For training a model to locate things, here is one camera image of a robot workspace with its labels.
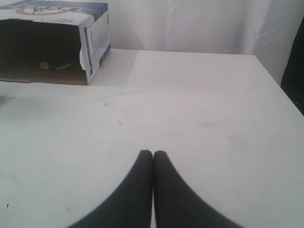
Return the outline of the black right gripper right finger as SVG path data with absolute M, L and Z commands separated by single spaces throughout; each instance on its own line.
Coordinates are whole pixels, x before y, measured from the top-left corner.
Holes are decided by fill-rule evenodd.
M 176 171 L 164 151 L 156 151 L 154 213 L 158 228 L 239 228 L 202 200 Z

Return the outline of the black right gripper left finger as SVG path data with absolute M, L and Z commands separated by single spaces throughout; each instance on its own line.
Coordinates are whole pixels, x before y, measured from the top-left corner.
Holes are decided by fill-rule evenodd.
M 141 150 L 120 185 L 71 228 L 149 228 L 152 217 L 152 153 Z

